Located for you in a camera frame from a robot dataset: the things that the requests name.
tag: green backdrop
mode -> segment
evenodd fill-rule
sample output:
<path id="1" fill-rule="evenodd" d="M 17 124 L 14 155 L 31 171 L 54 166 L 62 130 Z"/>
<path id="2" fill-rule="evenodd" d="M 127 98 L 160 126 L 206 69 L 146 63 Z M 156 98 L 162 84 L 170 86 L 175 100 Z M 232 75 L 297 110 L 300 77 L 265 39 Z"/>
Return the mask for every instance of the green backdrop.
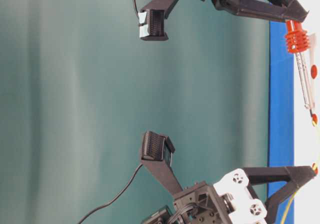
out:
<path id="1" fill-rule="evenodd" d="M 76 223 L 127 183 L 147 130 L 183 186 L 267 165 L 269 22 L 180 0 L 166 30 L 139 40 L 132 0 L 0 0 L 0 223 Z M 170 203 L 143 168 L 85 223 Z"/>

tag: white surface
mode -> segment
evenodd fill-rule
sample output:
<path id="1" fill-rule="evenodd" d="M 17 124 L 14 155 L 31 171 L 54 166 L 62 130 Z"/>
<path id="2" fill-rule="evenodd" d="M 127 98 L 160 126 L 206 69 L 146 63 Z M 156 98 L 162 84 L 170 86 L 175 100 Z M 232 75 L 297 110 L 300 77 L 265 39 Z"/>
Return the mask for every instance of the white surface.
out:
<path id="1" fill-rule="evenodd" d="M 303 23 L 303 28 L 311 35 L 316 33 L 318 45 L 315 49 L 315 63 L 319 69 L 320 61 L 320 9 L 319 0 L 299 0 L 309 15 Z M 305 53 L 306 60 L 309 60 L 309 52 Z M 314 83 L 315 112 L 320 119 L 320 75 Z M 320 154 L 320 141 L 316 129 L 311 124 L 308 110 L 304 107 L 301 84 L 299 80 L 297 65 L 294 67 L 294 151 L 295 165 L 312 165 Z M 316 177 L 313 181 L 304 186 L 296 195 L 294 206 L 294 220 L 296 224 L 318 223 L 318 211 L 320 200 L 320 179 Z"/>

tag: blue surface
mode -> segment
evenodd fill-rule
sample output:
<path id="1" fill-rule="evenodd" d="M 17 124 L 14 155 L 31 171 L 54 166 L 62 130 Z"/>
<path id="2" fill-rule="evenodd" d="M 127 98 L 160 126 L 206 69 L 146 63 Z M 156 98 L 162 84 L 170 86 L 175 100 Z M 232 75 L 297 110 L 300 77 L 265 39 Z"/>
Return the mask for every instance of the blue surface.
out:
<path id="1" fill-rule="evenodd" d="M 270 103 L 269 161 L 270 167 L 294 165 L 294 56 L 287 51 L 284 23 L 270 22 Z M 284 183 L 268 186 L 268 196 Z M 276 223 L 281 222 L 287 202 L 278 210 Z M 294 223 L 294 204 L 286 224 Z"/>

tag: black 3d-printed part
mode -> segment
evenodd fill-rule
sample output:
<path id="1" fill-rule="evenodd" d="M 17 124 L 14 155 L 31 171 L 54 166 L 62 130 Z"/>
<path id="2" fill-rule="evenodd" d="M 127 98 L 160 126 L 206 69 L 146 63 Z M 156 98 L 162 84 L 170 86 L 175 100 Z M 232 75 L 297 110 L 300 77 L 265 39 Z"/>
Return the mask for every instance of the black 3d-printed part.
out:
<path id="1" fill-rule="evenodd" d="M 141 149 L 141 163 L 172 195 L 181 192 L 179 184 L 171 169 L 174 145 L 166 135 L 159 135 L 147 131 L 143 136 Z"/>
<path id="2" fill-rule="evenodd" d="M 268 212 L 265 220 L 268 224 L 276 222 L 279 205 L 316 176 L 310 166 L 249 167 L 243 170 L 253 186 L 265 183 L 287 182 L 285 186 L 265 202 Z"/>
<path id="3" fill-rule="evenodd" d="M 259 18 L 276 22 L 294 20 L 303 22 L 308 12 L 297 0 L 212 0 L 217 10 L 225 10 L 236 16 Z"/>
<path id="4" fill-rule="evenodd" d="M 166 205 L 144 219 L 141 224 L 166 224 L 172 213 Z"/>

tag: ridged rubber pad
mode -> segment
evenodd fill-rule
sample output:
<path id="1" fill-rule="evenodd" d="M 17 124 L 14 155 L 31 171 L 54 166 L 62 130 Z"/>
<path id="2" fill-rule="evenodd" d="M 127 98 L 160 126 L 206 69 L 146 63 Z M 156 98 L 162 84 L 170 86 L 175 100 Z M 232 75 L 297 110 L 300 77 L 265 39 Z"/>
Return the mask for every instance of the ridged rubber pad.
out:
<path id="1" fill-rule="evenodd" d="M 145 160 L 162 161 L 165 136 L 147 131 L 143 136 L 142 158 Z"/>

